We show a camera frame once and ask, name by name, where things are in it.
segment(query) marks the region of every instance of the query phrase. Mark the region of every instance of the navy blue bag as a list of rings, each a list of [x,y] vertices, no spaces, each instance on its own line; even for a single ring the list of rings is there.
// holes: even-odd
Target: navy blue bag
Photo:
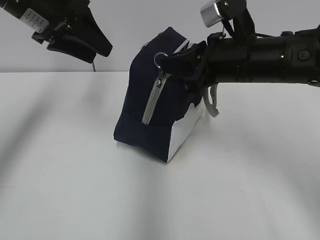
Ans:
[[[130,67],[129,85],[114,139],[147,150],[168,162],[184,143],[203,108],[200,93],[185,90],[165,74],[159,81],[157,53],[170,55],[190,48],[190,42],[169,27],[145,45]]]

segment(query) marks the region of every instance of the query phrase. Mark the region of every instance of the zipper pull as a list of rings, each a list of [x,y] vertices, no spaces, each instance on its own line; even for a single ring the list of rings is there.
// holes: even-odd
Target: zipper pull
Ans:
[[[157,79],[157,82],[156,82],[156,87],[157,88],[161,88],[162,86],[162,81],[164,79],[164,76],[165,76],[165,73],[163,71],[159,71],[159,76],[158,76],[158,79]]]

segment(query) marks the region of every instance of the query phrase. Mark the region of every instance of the white bag panel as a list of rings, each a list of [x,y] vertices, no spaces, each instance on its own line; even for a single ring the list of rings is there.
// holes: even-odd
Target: white bag panel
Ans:
[[[195,107],[193,103],[190,104],[188,111],[184,118],[174,122],[171,130],[171,138],[169,145],[168,161],[175,155],[179,147],[185,142],[194,129],[197,121],[201,117],[204,110],[203,100]]]

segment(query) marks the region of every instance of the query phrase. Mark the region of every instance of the zipper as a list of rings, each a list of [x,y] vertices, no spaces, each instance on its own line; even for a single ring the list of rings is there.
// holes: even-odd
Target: zipper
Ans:
[[[180,45],[180,47],[178,47],[177,50],[174,51],[174,53],[178,53],[186,47],[188,49],[191,47],[189,40],[185,40]],[[160,71],[159,76],[157,77],[157,79],[155,80],[155,82],[153,84],[153,88],[151,90],[148,102],[147,102],[145,110],[144,110],[144,114],[142,117],[143,124],[145,124],[145,125],[150,124],[150,121],[151,121],[152,116],[154,114],[154,111],[156,109],[156,105],[158,103],[161,92],[163,91],[163,89],[166,85],[166,82],[170,76],[171,76],[170,74],[163,73],[162,71]]]

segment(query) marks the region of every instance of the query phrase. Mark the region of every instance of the metal ring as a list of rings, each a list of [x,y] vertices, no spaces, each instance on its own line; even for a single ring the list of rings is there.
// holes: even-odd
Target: metal ring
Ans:
[[[153,58],[153,61],[154,61],[154,65],[159,69],[161,70],[161,66],[157,63],[157,60],[156,58],[160,55],[163,55],[165,57],[168,57],[168,54],[166,54],[165,52],[158,52],[156,55],[154,55],[154,58]]]

